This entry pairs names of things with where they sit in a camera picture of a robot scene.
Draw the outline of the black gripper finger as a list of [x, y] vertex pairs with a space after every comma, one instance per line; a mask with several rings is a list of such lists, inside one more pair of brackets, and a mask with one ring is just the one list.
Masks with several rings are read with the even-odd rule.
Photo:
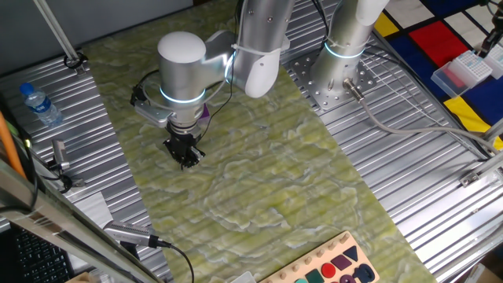
[[167, 139], [163, 142], [163, 145], [167, 148], [167, 151], [171, 154], [171, 157], [177, 161], [182, 168], [189, 168], [191, 165], [191, 159], [187, 157], [187, 149], [185, 143], [179, 141], [178, 139]]
[[187, 156], [191, 165], [197, 165], [205, 157], [205, 152], [199, 150], [196, 146], [191, 146]]

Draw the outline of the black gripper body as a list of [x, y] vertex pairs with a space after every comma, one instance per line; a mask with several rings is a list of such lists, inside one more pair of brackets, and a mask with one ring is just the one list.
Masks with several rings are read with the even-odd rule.
[[198, 141], [199, 138], [195, 138], [192, 134], [172, 133], [167, 142], [167, 149], [173, 154], [188, 154]]

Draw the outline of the person's hand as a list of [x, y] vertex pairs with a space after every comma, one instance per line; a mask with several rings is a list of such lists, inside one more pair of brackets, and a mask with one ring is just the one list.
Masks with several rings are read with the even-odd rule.
[[483, 40], [477, 55], [485, 58], [489, 52], [499, 43], [502, 38], [502, 26], [495, 26], [489, 35]]

